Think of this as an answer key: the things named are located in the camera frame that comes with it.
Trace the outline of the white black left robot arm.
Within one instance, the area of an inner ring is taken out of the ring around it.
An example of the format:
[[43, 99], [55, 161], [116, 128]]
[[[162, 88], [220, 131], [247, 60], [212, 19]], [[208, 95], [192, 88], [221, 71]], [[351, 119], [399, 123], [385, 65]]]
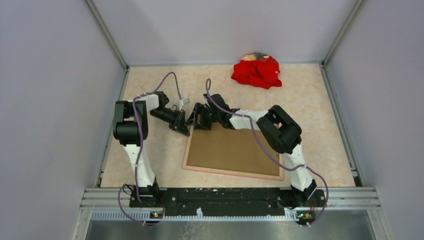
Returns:
[[189, 137], [186, 111], [177, 107], [168, 108], [168, 96], [158, 91], [144, 93], [132, 100], [119, 100], [114, 105], [112, 133], [128, 154], [134, 171], [135, 197], [149, 207], [160, 202], [160, 193], [155, 190], [156, 176], [152, 170], [144, 142], [149, 135], [148, 115], [168, 124], [170, 130]]

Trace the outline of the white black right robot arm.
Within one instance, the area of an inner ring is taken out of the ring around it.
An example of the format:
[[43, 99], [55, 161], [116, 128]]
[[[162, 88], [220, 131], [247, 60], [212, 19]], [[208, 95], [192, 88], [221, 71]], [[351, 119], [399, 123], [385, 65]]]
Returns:
[[187, 126], [199, 130], [211, 130], [213, 123], [219, 123], [229, 130], [251, 130], [255, 140], [260, 131], [268, 145], [283, 156], [285, 164], [278, 166], [290, 173], [290, 187], [294, 202], [307, 206], [318, 195], [313, 175], [320, 174], [306, 164], [302, 150], [302, 129], [279, 105], [268, 110], [250, 111], [230, 108], [220, 94], [205, 93], [206, 104], [196, 103]]

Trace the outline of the aluminium front rail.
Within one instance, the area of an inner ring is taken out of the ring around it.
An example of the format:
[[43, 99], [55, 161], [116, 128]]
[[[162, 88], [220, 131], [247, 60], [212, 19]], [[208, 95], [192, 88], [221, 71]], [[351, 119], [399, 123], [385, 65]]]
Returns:
[[137, 194], [132, 186], [86, 189], [72, 238], [85, 239], [95, 219], [305, 223], [330, 211], [365, 211], [377, 240], [393, 238], [373, 187], [319, 187], [304, 200], [288, 187], [155, 188]]

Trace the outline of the red crumpled cloth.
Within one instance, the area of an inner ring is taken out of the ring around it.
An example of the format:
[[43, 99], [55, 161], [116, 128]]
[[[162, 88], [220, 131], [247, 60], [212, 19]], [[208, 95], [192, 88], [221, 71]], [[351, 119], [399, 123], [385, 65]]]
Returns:
[[231, 78], [242, 85], [270, 89], [282, 87], [280, 64], [271, 55], [253, 52], [233, 66]]

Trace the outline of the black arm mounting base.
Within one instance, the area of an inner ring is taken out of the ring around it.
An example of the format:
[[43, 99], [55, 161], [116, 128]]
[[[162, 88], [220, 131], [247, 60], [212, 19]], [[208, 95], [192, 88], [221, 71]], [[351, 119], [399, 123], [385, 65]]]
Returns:
[[167, 217], [194, 216], [201, 210], [205, 217], [283, 216], [296, 208], [323, 207], [325, 194], [318, 189], [311, 201], [296, 200], [290, 188], [162, 188], [153, 196], [140, 199], [131, 193], [131, 208], [159, 208]]

